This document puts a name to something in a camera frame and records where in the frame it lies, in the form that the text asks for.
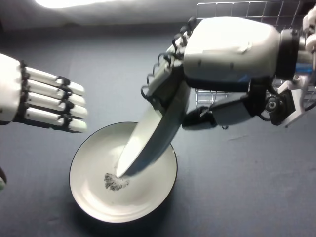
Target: robotic hand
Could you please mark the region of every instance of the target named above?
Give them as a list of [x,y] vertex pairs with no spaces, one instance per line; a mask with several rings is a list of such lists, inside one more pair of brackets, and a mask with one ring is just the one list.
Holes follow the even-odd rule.
[[[295,29],[278,32],[271,25],[237,17],[208,18],[198,25],[190,19],[147,76],[141,94],[154,112],[147,112],[136,126],[116,176],[133,175],[157,160],[180,125],[187,130],[227,128],[259,116],[287,127],[316,106],[303,104],[310,83],[315,86],[315,23],[316,7],[304,18],[303,34]],[[286,81],[277,91],[274,78]],[[232,94],[186,114],[185,91],[190,87]]]
[[[84,88],[65,77],[0,54],[0,125],[19,122],[66,132],[86,131]],[[6,183],[0,168],[0,190]]]

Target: plate rim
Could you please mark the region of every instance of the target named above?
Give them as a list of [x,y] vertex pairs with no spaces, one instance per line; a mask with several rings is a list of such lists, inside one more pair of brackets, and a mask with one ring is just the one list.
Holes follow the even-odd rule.
[[174,151],[174,148],[173,148],[173,146],[172,146],[172,144],[171,144],[171,142],[170,142],[170,146],[172,147],[173,154],[174,154],[174,156],[175,156],[175,158],[176,158],[176,176],[175,176],[175,178],[174,178],[172,187],[171,187],[171,189],[170,189],[168,195],[162,200],[162,202],[161,202],[157,207],[155,207],[155,208],[154,208],[152,211],[150,211],[149,213],[147,213],[147,214],[145,214],[145,215],[143,215],[143,216],[140,216],[140,217],[138,217],[138,218],[136,218],[136,219],[127,220],[127,221],[119,221],[119,222],[118,222],[118,221],[112,221],[112,222],[110,222],[110,221],[105,221],[105,220],[102,220],[102,219],[100,219],[100,218],[96,218],[96,217],[90,215],[89,213],[87,213],[87,212],[79,205],[79,203],[77,202],[77,200],[76,200],[75,197],[74,197],[74,193],[73,193],[73,190],[72,190],[71,184],[70,184],[70,171],[71,171],[71,167],[72,167],[72,165],[73,165],[73,162],[74,162],[74,159],[75,159],[75,157],[76,157],[77,152],[79,151],[79,149],[81,148],[81,146],[82,146],[91,136],[93,136],[95,133],[97,133],[98,131],[100,131],[100,130],[106,128],[106,127],[109,127],[109,126],[112,126],[112,125],[116,125],[116,124],[120,124],[120,123],[135,123],[135,124],[138,124],[138,122],[131,122],[131,121],[116,122],[116,123],[112,123],[112,124],[109,124],[109,125],[107,125],[107,126],[104,126],[104,127],[100,128],[100,129],[96,130],[95,132],[93,132],[90,136],[88,136],[88,137],[81,143],[81,145],[78,147],[76,153],[74,154],[74,157],[73,157],[73,159],[72,159],[72,161],[71,161],[71,164],[70,164],[70,167],[69,167],[69,178],[68,178],[69,187],[70,187],[70,191],[71,191],[71,194],[72,194],[72,196],[73,196],[73,199],[75,200],[76,204],[80,207],[80,209],[81,209],[82,211],[84,211],[86,214],[88,214],[89,216],[91,216],[92,218],[94,218],[94,219],[96,219],[96,220],[99,220],[99,221],[102,221],[102,222],[106,222],[106,223],[118,223],[118,224],[119,224],[119,223],[133,222],[133,221],[142,219],[142,218],[146,217],[147,215],[149,215],[150,213],[152,213],[153,211],[155,211],[158,207],[160,207],[160,206],[164,203],[164,201],[165,201],[165,200],[167,199],[167,197],[170,195],[170,193],[172,192],[172,190],[173,190],[173,188],[174,188],[174,185],[175,185],[175,183],[176,183],[177,177],[178,177],[178,158],[177,158],[177,154],[176,154],[176,152]]

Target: metal wire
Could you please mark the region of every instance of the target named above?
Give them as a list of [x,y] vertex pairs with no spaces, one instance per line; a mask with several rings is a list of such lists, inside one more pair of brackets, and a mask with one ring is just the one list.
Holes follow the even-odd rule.
[[[315,2],[315,1],[297,1],[297,2],[288,2],[288,1],[243,1],[243,2],[211,2],[211,3],[199,3],[197,5],[197,20],[218,17],[218,16],[231,16],[231,17],[241,17],[247,18],[255,21],[260,21],[263,23],[270,24],[275,26],[278,30],[291,29],[291,28],[301,28],[302,19],[304,15],[299,15],[298,13],[301,10],[303,3]],[[224,6],[222,9],[226,11],[219,13],[219,8]],[[247,7],[247,10],[244,11],[244,14],[237,11],[237,8],[243,6]],[[272,9],[275,14],[271,14],[268,9]],[[260,12],[260,14],[252,14],[251,10],[255,9],[255,12]],[[283,81],[281,79],[275,79],[273,82],[273,88],[277,90]],[[306,104],[311,104],[316,101],[316,87],[309,86],[308,93],[306,95],[305,102]],[[207,91],[201,89],[195,89],[196,93],[196,106],[205,106],[213,104],[216,101],[219,101],[223,98],[227,98],[231,93],[223,91]]]

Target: plate on table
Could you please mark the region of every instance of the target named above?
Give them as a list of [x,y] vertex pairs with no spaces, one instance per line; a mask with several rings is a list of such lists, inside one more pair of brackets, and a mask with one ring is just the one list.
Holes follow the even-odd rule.
[[176,181],[177,157],[171,144],[160,158],[133,176],[115,176],[119,157],[135,122],[101,128],[77,150],[70,168],[71,192],[88,215],[110,223],[139,219],[166,199]]

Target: wire rack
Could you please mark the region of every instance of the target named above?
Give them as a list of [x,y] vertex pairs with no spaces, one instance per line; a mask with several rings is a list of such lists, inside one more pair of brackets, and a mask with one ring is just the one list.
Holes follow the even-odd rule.
[[[232,16],[270,24],[277,30],[300,29],[304,16],[316,1],[243,1],[212,2],[197,5],[197,20]],[[273,86],[278,89],[283,80],[275,79]],[[230,95],[228,92],[196,89],[196,106],[210,105]],[[306,104],[316,101],[316,87],[309,86]]]

